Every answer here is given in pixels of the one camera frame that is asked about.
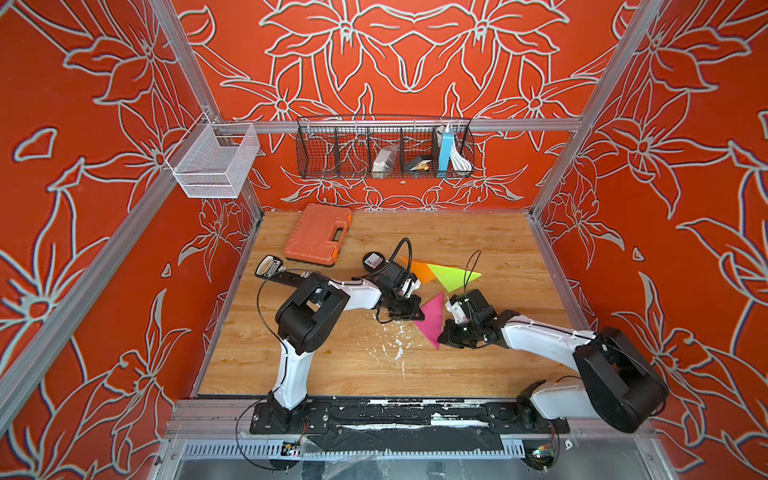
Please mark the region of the pink square paper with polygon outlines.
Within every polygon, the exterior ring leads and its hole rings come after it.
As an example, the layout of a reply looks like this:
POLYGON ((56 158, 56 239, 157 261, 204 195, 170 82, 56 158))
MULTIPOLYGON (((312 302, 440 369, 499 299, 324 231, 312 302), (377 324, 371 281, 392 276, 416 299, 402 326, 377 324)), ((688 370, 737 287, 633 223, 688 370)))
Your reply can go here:
POLYGON ((421 306, 423 320, 413 321, 416 328, 422 333, 425 339, 434 347, 439 349, 438 338, 443 331, 443 309, 444 295, 442 292, 435 295, 426 304, 421 306))

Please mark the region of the orange square paper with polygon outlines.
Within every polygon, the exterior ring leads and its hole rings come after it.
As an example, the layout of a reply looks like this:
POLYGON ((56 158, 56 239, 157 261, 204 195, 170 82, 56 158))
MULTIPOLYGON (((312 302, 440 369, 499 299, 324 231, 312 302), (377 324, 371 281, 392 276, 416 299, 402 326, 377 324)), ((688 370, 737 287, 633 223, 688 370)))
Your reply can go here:
POLYGON ((436 279, 430 265, 424 262, 412 260, 410 271, 418 278, 422 285, 426 285, 436 279))

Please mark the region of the green square paper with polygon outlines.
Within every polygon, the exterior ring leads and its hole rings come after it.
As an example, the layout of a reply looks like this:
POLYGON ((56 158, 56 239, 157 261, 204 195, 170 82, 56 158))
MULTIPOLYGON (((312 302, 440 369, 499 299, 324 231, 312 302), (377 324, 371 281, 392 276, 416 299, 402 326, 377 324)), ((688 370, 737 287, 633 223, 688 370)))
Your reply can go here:
POLYGON ((482 274, 474 270, 427 263, 427 268, 447 292, 464 289, 469 283, 479 279, 482 274))

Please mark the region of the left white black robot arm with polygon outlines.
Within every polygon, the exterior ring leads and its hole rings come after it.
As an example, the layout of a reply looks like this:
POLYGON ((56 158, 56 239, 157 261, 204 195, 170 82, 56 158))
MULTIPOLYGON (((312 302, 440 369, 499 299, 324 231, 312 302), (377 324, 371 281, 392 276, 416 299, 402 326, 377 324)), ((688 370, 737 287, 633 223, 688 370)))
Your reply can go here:
POLYGON ((424 319, 416 294, 421 282, 412 273, 338 281, 319 272, 282 271, 269 280, 294 289, 276 313, 282 358, 276 384, 268 395, 268 405, 284 422, 303 407, 314 353, 344 312, 386 309, 391 320, 424 319))

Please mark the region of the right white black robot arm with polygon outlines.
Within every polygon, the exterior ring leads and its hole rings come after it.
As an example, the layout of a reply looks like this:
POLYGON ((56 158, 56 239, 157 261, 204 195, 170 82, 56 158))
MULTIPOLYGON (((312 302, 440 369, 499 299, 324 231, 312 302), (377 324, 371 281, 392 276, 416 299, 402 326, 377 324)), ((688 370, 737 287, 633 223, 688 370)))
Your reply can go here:
POLYGON ((453 348, 496 345, 552 360, 575 372, 561 381, 532 384, 519 395, 543 419, 600 419, 633 433, 666 406, 670 390, 622 331, 595 333, 532 320, 504 311, 487 322, 447 320, 438 342, 453 348))

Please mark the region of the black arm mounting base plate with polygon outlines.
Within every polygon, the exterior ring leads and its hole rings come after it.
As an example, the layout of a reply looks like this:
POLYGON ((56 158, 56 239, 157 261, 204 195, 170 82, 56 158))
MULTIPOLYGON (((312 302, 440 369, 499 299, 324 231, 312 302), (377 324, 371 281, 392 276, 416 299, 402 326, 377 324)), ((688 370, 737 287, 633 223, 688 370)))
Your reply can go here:
POLYGON ((266 403, 253 407, 251 434, 324 434, 334 429, 474 428, 493 434, 567 434, 564 419, 547 420, 515 400, 417 397, 309 397, 283 417, 266 403))

